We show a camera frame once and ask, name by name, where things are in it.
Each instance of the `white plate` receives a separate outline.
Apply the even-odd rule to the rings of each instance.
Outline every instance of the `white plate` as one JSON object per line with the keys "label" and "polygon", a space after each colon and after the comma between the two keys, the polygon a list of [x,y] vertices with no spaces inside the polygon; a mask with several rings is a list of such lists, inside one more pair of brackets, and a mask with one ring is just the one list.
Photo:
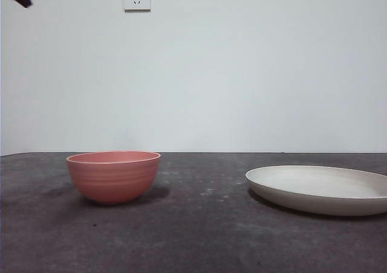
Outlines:
{"label": "white plate", "polygon": [[387,211],[387,176],[336,167],[286,165],[250,170],[252,190],[295,210],[335,216]]}

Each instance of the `white wall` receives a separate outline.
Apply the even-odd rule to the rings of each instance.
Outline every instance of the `white wall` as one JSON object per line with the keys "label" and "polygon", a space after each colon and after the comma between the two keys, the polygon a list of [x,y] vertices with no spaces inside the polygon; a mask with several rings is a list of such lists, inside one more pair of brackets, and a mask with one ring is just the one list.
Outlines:
{"label": "white wall", "polygon": [[2,0],[1,152],[387,152],[387,0]]}

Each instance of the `pink bowl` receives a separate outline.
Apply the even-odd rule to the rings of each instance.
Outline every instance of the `pink bowl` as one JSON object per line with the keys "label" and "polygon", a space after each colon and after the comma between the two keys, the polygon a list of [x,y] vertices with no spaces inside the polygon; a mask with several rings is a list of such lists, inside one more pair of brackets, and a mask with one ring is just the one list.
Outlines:
{"label": "pink bowl", "polygon": [[122,204],[143,194],[156,177],[161,155],[154,152],[83,153],[66,159],[71,179],[85,197]]}

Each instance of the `plate rim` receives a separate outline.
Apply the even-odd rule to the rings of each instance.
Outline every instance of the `plate rim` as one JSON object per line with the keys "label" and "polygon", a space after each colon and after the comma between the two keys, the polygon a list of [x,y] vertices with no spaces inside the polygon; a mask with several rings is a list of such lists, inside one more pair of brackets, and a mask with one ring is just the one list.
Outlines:
{"label": "plate rim", "polygon": [[267,185],[259,184],[259,183],[255,182],[255,181],[253,181],[252,179],[250,179],[249,176],[248,176],[248,174],[250,174],[252,171],[260,170],[260,169],[267,169],[269,167],[322,167],[322,168],[329,168],[329,169],[343,169],[343,170],[352,170],[352,171],[355,171],[355,172],[364,172],[364,173],[367,173],[367,174],[379,175],[379,176],[383,176],[383,177],[387,178],[387,175],[382,175],[380,173],[367,172],[365,170],[358,170],[358,169],[346,169],[344,167],[333,167],[333,166],[322,166],[322,165],[270,165],[270,166],[263,166],[263,167],[257,167],[255,169],[250,169],[249,171],[247,171],[245,173],[245,177],[247,178],[247,180],[249,182],[251,182],[253,184],[256,184],[258,186],[261,186],[261,187],[264,187],[264,188],[269,188],[271,190],[282,191],[284,193],[298,194],[298,195],[301,195],[301,196],[311,196],[311,197],[314,197],[314,198],[330,198],[330,199],[350,199],[350,200],[359,200],[359,201],[367,201],[367,200],[375,200],[375,199],[387,199],[387,195],[385,195],[385,196],[376,196],[376,197],[373,197],[373,198],[348,198],[348,197],[340,197],[340,196],[322,196],[322,195],[319,195],[319,194],[298,193],[298,192],[295,192],[295,191],[282,190],[280,188],[274,188],[274,187],[269,187]]}

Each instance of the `table surface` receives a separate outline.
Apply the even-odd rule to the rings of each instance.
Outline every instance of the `table surface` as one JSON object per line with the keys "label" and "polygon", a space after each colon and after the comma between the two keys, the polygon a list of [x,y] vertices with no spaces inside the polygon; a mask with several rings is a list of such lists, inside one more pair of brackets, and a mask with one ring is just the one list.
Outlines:
{"label": "table surface", "polygon": [[282,208],[244,176],[268,165],[387,175],[385,153],[162,153],[153,186],[113,207],[76,191],[72,154],[1,157],[2,272],[387,272],[387,214]]}

